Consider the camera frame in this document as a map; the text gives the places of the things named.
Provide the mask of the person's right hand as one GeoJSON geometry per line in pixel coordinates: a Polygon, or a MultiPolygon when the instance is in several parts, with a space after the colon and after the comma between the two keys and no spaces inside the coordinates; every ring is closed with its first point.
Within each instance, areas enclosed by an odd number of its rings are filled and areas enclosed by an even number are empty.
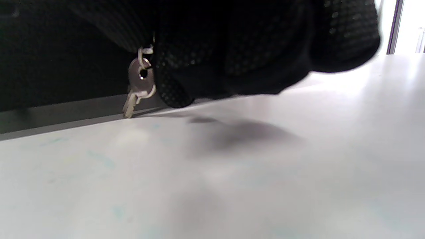
{"type": "Polygon", "coordinates": [[[153,46],[157,92],[199,98],[279,94],[309,72],[337,73],[379,48],[373,0],[70,0],[129,52],[153,46]]]}

